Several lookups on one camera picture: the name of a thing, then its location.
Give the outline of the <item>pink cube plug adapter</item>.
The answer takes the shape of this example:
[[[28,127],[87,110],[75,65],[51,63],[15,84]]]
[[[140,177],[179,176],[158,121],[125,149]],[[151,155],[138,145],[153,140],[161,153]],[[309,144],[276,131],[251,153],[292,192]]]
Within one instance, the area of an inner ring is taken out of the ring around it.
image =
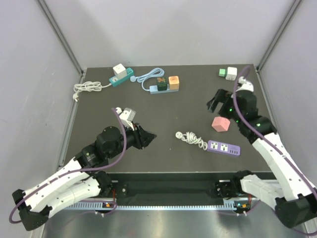
[[[230,120],[223,117],[215,117],[211,126],[217,132],[226,132],[230,127]]]

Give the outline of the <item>purple power strip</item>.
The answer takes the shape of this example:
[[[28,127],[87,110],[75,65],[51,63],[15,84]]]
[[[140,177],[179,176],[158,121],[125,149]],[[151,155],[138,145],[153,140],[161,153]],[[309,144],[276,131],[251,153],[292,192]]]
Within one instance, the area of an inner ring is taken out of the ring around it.
[[[207,151],[238,157],[240,156],[241,148],[240,146],[237,146],[237,145],[209,140]]]

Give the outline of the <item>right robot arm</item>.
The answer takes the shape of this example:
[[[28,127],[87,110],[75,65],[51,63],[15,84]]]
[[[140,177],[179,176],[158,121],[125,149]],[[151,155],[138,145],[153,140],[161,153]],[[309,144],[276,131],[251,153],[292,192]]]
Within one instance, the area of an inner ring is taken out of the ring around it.
[[[259,115],[253,92],[239,90],[232,93],[219,89],[207,102],[208,110],[214,112],[219,103],[222,106],[218,114],[236,121],[240,133],[263,157],[279,182],[279,186],[274,186],[251,171],[238,171],[230,180],[232,192],[237,196],[245,193],[255,196],[288,228],[315,219],[317,188],[295,165],[271,120]]]

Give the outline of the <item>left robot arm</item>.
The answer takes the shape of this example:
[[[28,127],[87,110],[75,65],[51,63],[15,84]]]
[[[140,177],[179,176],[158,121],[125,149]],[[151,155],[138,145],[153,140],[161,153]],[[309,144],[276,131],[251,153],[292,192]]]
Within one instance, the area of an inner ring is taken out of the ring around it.
[[[122,157],[123,151],[130,147],[142,150],[155,138],[155,134],[139,124],[123,131],[108,126],[94,143],[84,147],[45,181],[27,190],[16,190],[12,197],[25,230],[37,229],[60,210],[81,200],[110,195],[112,182],[104,171],[109,160]]]

